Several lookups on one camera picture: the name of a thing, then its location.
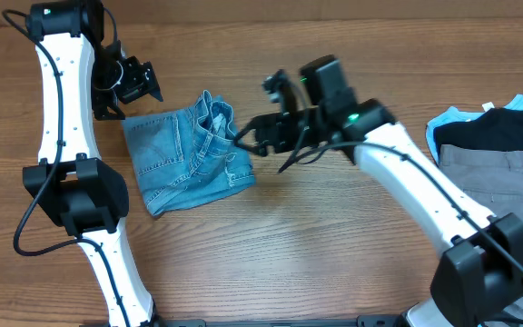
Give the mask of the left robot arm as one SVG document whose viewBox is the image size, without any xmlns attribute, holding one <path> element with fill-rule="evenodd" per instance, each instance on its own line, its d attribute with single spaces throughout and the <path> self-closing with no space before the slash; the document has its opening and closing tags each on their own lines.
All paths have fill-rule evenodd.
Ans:
<svg viewBox="0 0 523 327">
<path fill-rule="evenodd" d="M 144 95 L 161 99 L 153 67 L 126 56 L 118 38 L 103 45 L 100 0 L 34 4 L 20 32 L 35 44 L 42 72 L 44 126 L 37 163 L 23 170 L 33 201 L 69 238 L 42 251 L 20 246 L 27 220 L 15 231 L 17 253 L 33 257 L 76 244 L 103 293 L 109 326 L 161 326 L 153 297 L 136 268 L 126 236 L 124 178 L 102 161 L 94 121 L 123 120 L 121 105 Z"/>
</svg>

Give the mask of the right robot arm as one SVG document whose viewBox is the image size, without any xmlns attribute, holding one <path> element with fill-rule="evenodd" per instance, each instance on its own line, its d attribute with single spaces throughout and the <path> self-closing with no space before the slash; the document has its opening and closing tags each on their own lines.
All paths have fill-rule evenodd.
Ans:
<svg viewBox="0 0 523 327">
<path fill-rule="evenodd" d="M 463 193 L 419 150 L 377 100 L 321 101 L 304 114 L 266 114 L 235 136 L 236 146 L 265 156 L 342 150 L 383 185 L 433 244 L 439 265 L 429 301 L 405 313 L 410 326 L 478 326 L 523 296 L 523 222 L 497 216 Z"/>
</svg>

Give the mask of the light blue denim jeans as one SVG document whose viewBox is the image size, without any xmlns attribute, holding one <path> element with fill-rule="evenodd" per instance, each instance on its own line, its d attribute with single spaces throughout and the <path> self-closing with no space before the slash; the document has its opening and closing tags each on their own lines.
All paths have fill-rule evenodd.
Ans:
<svg viewBox="0 0 523 327">
<path fill-rule="evenodd" d="M 148 213 L 159 217 L 255 184 L 252 160 L 233 144 L 233 108 L 207 90 L 188 107 L 128 117 L 123 133 Z"/>
</svg>

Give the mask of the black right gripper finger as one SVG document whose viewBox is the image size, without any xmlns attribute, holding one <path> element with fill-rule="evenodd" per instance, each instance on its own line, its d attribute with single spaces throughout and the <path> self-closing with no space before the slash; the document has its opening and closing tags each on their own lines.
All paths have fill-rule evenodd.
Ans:
<svg viewBox="0 0 523 327">
<path fill-rule="evenodd" d="M 258 129 L 262 125 L 260 116 L 253 117 L 234 137 L 233 142 L 239 143 L 241 139 L 249 132 Z"/>
<path fill-rule="evenodd" d="M 233 144 L 240 149 L 245 150 L 250 154 L 254 154 L 260 157 L 266 156 L 266 147 L 258 144 L 246 144 L 241 137 L 236 137 L 233 140 Z"/>
</svg>

